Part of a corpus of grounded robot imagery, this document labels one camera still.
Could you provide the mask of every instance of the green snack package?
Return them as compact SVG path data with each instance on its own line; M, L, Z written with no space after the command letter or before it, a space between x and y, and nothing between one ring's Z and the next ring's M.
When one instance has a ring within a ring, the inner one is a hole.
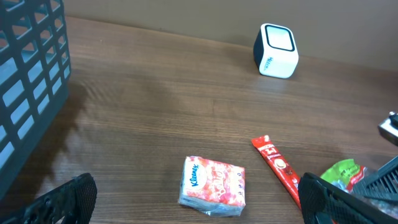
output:
M358 165L353 159L337 162L321 175L321 178L334 186L351 192L353 185L363 179L366 167Z

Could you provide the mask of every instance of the desk surface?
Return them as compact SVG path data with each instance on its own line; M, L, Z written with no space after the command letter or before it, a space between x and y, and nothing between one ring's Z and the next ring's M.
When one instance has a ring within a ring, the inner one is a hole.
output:
M69 99L3 213L90 172L92 223L301 223L252 138L270 135L299 175L347 158L377 169L398 153L377 131L397 109L397 73L300 57L282 80L261 76L248 47L71 17L67 27ZM246 168L240 217L177 203L191 155Z

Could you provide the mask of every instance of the wall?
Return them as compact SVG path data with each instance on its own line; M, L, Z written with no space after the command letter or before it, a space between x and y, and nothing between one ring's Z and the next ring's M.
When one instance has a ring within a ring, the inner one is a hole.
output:
M252 46L289 27L300 55L398 70L396 0L66 0L68 16Z

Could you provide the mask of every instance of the red wrapper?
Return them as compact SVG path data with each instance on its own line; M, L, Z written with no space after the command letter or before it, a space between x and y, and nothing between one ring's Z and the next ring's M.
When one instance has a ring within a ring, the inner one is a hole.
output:
M272 171L276 174L282 184L285 186L289 194L296 202L299 209L299 180L300 177L294 172L293 168L287 163L285 157L278 151L272 144L269 136L261 136L252 139L253 146L260 152L261 156L271 167Z

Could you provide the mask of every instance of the white speaker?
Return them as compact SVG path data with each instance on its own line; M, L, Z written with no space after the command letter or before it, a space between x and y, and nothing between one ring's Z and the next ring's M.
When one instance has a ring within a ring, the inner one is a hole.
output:
M299 62L292 31L274 24L261 25L253 54L261 75L270 77L292 76Z

